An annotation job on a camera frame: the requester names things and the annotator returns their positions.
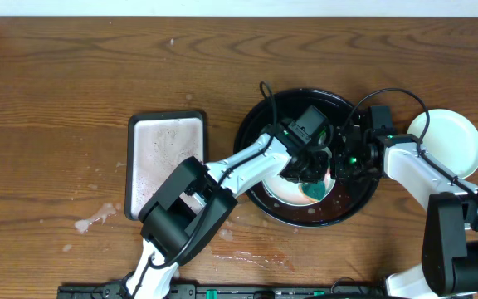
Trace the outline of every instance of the black bowl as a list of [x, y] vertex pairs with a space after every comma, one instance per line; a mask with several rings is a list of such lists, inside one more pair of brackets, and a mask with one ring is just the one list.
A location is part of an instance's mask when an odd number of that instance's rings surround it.
[[[310, 105], [314, 105], [334, 126], [341, 126], [354, 108], [342, 97], [316, 89], [282, 91], [275, 94], [275, 99], [280, 118], [297, 119]], [[359, 117], [360, 114], [356, 111], [353, 118], [356, 120]], [[234, 153], [256, 141], [263, 127], [271, 122], [271, 107], [266, 101], [262, 101], [242, 122], [233, 147]], [[335, 138], [332, 145], [337, 146], [340, 142], [342, 142], [340, 138]], [[320, 227], [339, 223], [357, 213], [370, 200], [378, 183], [375, 179], [348, 183], [337, 181], [322, 201], [299, 207], [282, 203], [269, 196], [262, 183], [254, 185], [246, 191], [246, 194], [260, 209], [281, 222], [298, 227]]]

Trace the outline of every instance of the plate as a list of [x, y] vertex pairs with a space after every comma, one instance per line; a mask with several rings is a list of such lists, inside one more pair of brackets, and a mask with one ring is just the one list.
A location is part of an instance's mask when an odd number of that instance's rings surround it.
[[[464, 116], [444, 109], [430, 110], [431, 122], [423, 145], [438, 161], [459, 178], [467, 178], [478, 168], [478, 131]], [[408, 134], [419, 137], [425, 126], [425, 113], [414, 119]]]
[[264, 179], [262, 183], [263, 187], [265, 187], [265, 191], [271, 197], [279, 199], [282, 203], [294, 205], [296, 207], [308, 206], [321, 202], [329, 195], [329, 192], [331, 192], [335, 186], [335, 180], [331, 179], [329, 169], [327, 174], [325, 174], [324, 181], [322, 182], [323, 188], [321, 189], [324, 189], [324, 195], [320, 199], [314, 199], [308, 196], [304, 190], [304, 186], [307, 184], [292, 183], [283, 179], [279, 175]]

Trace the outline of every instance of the white wall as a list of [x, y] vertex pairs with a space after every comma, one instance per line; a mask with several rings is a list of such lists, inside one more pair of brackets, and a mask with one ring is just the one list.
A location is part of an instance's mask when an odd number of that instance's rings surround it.
[[0, 16], [478, 17], [478, 0], [0, 0]]

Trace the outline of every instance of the water spill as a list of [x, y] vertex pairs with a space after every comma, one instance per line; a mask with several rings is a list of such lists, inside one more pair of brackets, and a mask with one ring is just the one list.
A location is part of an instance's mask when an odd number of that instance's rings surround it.
[[219, 237], [226, 241], [233, 241], [233, 234], [231, 230], [227, 230], [225, 228], [221, 229], [219, 232]]
[[100, 207], [99, 211], [93, 214], [93, 216], [89, 217], [88, 219], [82, 219], [75, 222], [75, 228], [79, 233], [85, 233], [88, 231], [88, 228], [92, 223], [98, 221], [99, 219], [102, 219], [102, 223], [105, 223], [105, 220], [108, 218], [108, 216], [115, 215], [115, 213], [117, 213], [117, 211], [112, 203], [104, 203], [103, 206]]
[[290, 270], [291, 272], [295, 271], [292, 264], [283, 254], [281, 254], [280, 256], [275, 254], [274, 257], [266, 257], [263, 255], [251, 254], [249, 252], [234, 251], [228, 255], [214, 255], [214, 257], [223, 261], [249, 262], [265, 269], [283, 267], [284, 269]]

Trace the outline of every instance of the wooden table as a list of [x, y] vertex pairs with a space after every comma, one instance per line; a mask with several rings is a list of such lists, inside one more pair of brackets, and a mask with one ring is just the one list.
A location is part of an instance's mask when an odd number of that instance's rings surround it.
[[[478, 19], [0, 17], [0, 298], [53, 298], [62, 283], [134, 270], [141, 223], [119, 211], [74, 227], [123, 202], [129, 117], [205, 110], [210, 159], [222, 159], [260, 80], [352, 102], [405, 87], [478, 129]], [[405, 96], [373, 103], [390, 105], [400, 130], [421, 113]], [[240, 202], [225, 224], [233, 240], [214, 238], [181, 278], [328, 285], [419, 263], [425, 213], [393, 181], [328, 228], [295, 231]]]

